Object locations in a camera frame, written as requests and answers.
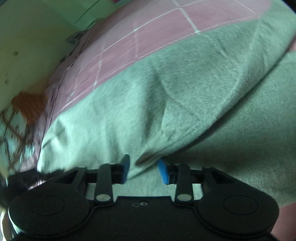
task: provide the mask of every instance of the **black circular pad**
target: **black circular pad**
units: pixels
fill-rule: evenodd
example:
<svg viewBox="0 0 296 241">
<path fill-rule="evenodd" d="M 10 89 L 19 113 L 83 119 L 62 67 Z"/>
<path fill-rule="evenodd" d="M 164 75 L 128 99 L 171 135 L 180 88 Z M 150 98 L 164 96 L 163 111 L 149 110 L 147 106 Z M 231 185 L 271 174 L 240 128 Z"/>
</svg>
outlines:
<svg viewBox="0 0 296 241">
<path fill-rule="evenodd" d="M 228 212 L 236 215 L 249 215 L 258 208 L 258 204 L 254 199 L 242 195 L 226 198 L 223 206 Z"/>
<path fill-rule="evenodd" d="M 198 203 L 201 218 L 225 234 L 252 236 L 271 231 L 276 201 L 255 188 L 228 184 L 205 194 Z"/>
<path fill-rule="evenodd" d="M 16 231 L 33 237 L 70 232 L 88 214 L 87 199 L 68 184 L 45 183 L 18 196 L 9 206 L 9 217 Z"/>
</svg>

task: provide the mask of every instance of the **light green wall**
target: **light green wall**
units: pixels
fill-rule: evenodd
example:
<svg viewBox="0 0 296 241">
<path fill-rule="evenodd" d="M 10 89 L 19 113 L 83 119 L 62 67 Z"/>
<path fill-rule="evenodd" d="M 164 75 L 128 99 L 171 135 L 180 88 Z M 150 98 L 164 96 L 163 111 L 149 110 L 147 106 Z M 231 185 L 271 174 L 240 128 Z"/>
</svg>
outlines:
<svg viewBox="0 0 296 241">
<path fill-rule="evenodd" d="M 114 4 L 112 0 L 42 1 L 49 7 L 57 11 L 64 19 L 68 21 L 68 23 L 72 24 L 73 26 L 75 26 L 75 28 L 78 28 L 79 30 L 86 29 L 96 19 L 108 17 L 110 14 L 112 14 L 122 6 L 121 4 Z"/>
<path fill-rule="evenodd" d="M 20 90 L 47 83 L 71 48 L 65 39 L 76 31 L 41 0 L 8 0 L 0 7 L 0 110 Z"/>
</svg>

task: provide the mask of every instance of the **white grid lines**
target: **white grid lines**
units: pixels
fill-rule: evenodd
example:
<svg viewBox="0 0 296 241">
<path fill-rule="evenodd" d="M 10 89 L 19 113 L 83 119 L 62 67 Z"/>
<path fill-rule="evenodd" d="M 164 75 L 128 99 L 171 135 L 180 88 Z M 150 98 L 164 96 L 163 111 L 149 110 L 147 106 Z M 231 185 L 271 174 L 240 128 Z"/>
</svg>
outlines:
<svg viewBox="0 0 296 241">
<path fill-rule="evenodd" d="M 96 88 L 96 85 L 98 83 L 98 77 L 99 77 L 101 67 L 102 67 L 103 49 L 105 48 L 105 43 L 102 45 L 102 48 L 101 48 L 101 54 L 100 54 L 100 59 L 99 59 L 99 67 L 98 67 L 98 71 L 96 73 L 96 79 L 95 79 L 94 85 L 93 85 L 94 89 Z"/>
<path fill-rule="evenodd" d="M 244 4 L 239 2 L 238 0 L 235 0 L 235 1 L 238 2 L 239 4 L 243 5 L 245 8 L 247 8 L 248 10 L 250 10 L 252 13 L 254 13 L 257 16 L 257 14 L 254 11 L 252 11 L 251 9 L 249 9 L 247 6 L 245 6 Z"/>
<path fill-rule="evenodd" d="M 64 89 L 62 88 L 62 95 L 61 95 L 61 101 L 59 102 L 59 108 L 58 108 L 58 110 L 57 110 L 57 116 L 58 116 L 58 114 L 59 114 L 59 109 L 61 108 L 61 104 L 62 104 L 62 97 L 63 97 L 63 95 L 64 95 Z"/>
<path fill-rule="evenodd" d="M 70 100 L 70 98 L 71 98 L 74 94 L 75 94 L 75 92 L 73 91 L 73 92 L 69 95 L 69 97 L 68 97 L 68 99 L 67 99 L 67 102 Z"/>
<path fill-rule="evenodd" d="M 118 42 L 120 42 L 121 40 L 123 40 L 124 38 L 126 38 L 127 36 L 131 35 L 133 32 L 135 32 L 135 31 L 139 30 L 140 28 L 146 26 L 146 25 L 149 24 L 150 22 L 152 22 L 152 21 L 154 21 L 154 20 L 156 20 L 156 19 L 158 19 L 158 18 L 160 18 L 160 17 L 162 17 L 162 16 L 164 16 L 164 15 L 167 15 L 167 14 L 169 14 L 169 13 L 175 11 L 175 10 L 178 10 L 178 8 L 175 8 L 175 9 L 173 9 L 173 10 L 170 10 L 170 11 L 164 13 L 164 14 L 161 14 L 161 15 L 159 15 L 159 16 L 157 16 L 157 17 L 151 19 L 151 20 L 148 21 L 147 23 L 144 23 L 143 25 L 141 25 L 140 27 L 136 28 L 136 29 L 135 29 L 134 31 L 132 31 L 131 33 L 125 35 L 125 36 L 122 37 L 120 40 L 116 41 L 114 44 L 112 44 L 111 46 L 109 46 L 108 48 L 106 48 L 105 50 L 103 50 L 101 53 L 105 52 L 107 49 L 109 49 L 109 48 L 112 47 L 113 45 L 117 44 Z M 85 65 L 81 70 L 79 70 L 79 72 L 77 72 L 74 76 L 72 76 L 71 79 L 73 79 L 77 74 L 79 74 L 82 70 L 84 70 L 85 67 L 86 67 L 90 62 L 92 62 L 96 57 L 98 57 L 101 53 L 99 53 L 98 55 L 96 55 L 95 57 L 93 57 L 93 59 L 91 59 L 88 63 L 86 63 L 86 65 Z"/>
<path fill-rule="evenodd" d="M 173 44 L 173 43 L 175 43 L 175 42 L 177 42 L 177 41 L 179 41 L 179 40 L 181 40 L 181 39 L 185 39 L 185 38 L 187 38 L 187 37 L 189 37 L 189 36 L 191 36 L 191 35 L 194 35 L 194 33 L 188 34 L 188 35 L 186 35 L 186 36 L 184 36 L 184 37 L 181 37 L 181 38 L 179 38 L 179 39 L 176 39 L 176 40 L 174 40 L 174 41 L 172 41 L 172 42 L 170 42 L 170 43 L 164 44 L 163 46 L 161 46 L 161 47 L 159 47 L 159 48 L 157 48 L 157 49 L 155 49 L 155 50 L 153 50 L 153 51 L 151 51 L 151 52 L 149 52 L 149 53 L 147 53 L 147 54 L 145 54 L 145 55 L 139 57 L 138 59 L 142 59 L 142 58 L 146 57 L 147 55 L 152 54 L 152 53 L 154 53 L 155 51 L 158 51 L 158 50 L 160 50 L 161 48 L 163 48 L 163 47 L 165 47 L 165 46 L 168 46 L 168 45 L 170 45 L 170 44 Z M 102 80 L 108 78 L 110 75 L 114 74 L 114 73 L 117 72 L 118 70 L 121 70 L 121 69 L 124 68 L 125 66 L 127 66 L 127 65 L 129 65 L 129 64 L 131 64 L 131 63 L 133 63 L 133 62 L 135 62 L 135 61 L 136 61 L 136 59 L 135 59 L 135 60 L 132 60 L 132 61 L 128 62 L 127 64 L 121 66 L 120 68 L 114 70 L 112 73 L 110 73 L 110 74 L 106 75 L 105 77 L 101 78 L 101 79 L 98 81 L 98 83 L 101 82 Z M 65 108 L 67 108 L 70 104 L 73 104 L 73 102 L 74 102 L 78 97 L 80 97 L 81 95 L 83 95 L 85 92 L 89 91 L 89 90 L 90 90 L 90 87 L 86 88 L 86 89 L 85 89 L 84 91 L 82 91 L 80 94 L 78 94 L 77 96 L 75 96 L 74 99 L 72 99 L 72 100 L 69 101 L 67 104 L 65 104 L 65 105 L 63 106 L 63 108 L 61 109 L 61 111 L 63 111 Z"/>
<path fill-rule="evenodd" d="M 136 48 L 135 59 L 137 59 L 137 58 L 139 58 L 139 36 L 138 36 L 138 31 L 135 31 L 135 48 Z"/>
<path fill-rule="evenodd" d="M 223 23 L 218 23 L 216 25 L 204 28 L 201 31 L 205 31 L 205 30 L 208 30 L 208 29 L 211 29 L 211 28 L 215 28 L 215 27 L 218 27 L 218 26 L 220 26 L 222 24 L 225 24 L 225 23 L 235 23 L 235 22 L 238 22 L 238 21 L 243 21 L 243 20 L 246 20 L 246 19 L 252 18 L 252 17 L 254 17 L 254 16 L 252 15 L 252 16 L 248 16 L 248 17 L 244 17 L 244 18 L 239 18 L 239 19 L 236 19 L 236 20 L 231 20 L 231 21 L 226 21 L 226 22 L 223 22 Z"/>
<path fill-rule="evenodd" d="M 180 4 L 176 0 L 172 0 L 172 1 L 178 7 L 178 9 L 181 11 L 181 13 L 184 15 L 184 17 L 187 19 L 187 21 L 190 23 L 190 25 L 192 26 L 194 32 L 196 34 L 198 34 L 199 30 L 197 29 L 195 24 L 192 22 L 191 18 L 188 16 L 187 12 L 182 7 L 180 7 Z"/>
<path fill-rule="evenodd" d="M 195 2 L 187 3 L 187 4 L 185 4 L 185 5 L 181 6 L 181 7 L 190 6 L 190 5 L 194 4 L 194 3 L 203 2 L 203 1 L 206 1 L 206 0 L 198 0 L 198 1 L 195 1 Z"/>
</svg>

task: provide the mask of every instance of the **green fabric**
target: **green fabric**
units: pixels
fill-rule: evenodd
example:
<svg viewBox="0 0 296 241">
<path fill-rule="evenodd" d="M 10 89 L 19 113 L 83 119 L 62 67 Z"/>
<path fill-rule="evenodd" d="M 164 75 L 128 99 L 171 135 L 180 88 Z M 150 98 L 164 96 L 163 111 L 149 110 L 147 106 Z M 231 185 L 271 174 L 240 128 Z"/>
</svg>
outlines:
<svg viewBox="0 0 296 241">
<path fill-rule="evenodd" d="M 278 63 L 295 33 L 296 15 L 274 1 L 257 20 L 146 57 L 59 115 L 44 137 L 38 170 L 97 168 L 129 154 L 135 177 L 227 113 Z"/>
<path fill-rule="evenodd" d="M 166 158 L 214 166 L 274 197 L 296 202 L 296 52 L 191 146 Z"/>
</svg>

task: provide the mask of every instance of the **bed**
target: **bed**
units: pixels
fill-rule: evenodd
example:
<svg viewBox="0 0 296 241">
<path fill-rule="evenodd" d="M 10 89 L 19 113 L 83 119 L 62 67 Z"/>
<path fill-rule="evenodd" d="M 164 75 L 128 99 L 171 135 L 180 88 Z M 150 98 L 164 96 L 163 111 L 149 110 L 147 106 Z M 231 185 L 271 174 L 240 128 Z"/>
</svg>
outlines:
<svg viewBox="0 0 296 241">
<path fill-rule="evenodd" d="M 279 0 L 132 1 L 57 67 L 22 170 L 98 168 L 127 153 L 130 181 L 115 196 L 171 195 L 154 165 L 165 157 L 296 202 L 295 33 Z"/>
</svg>

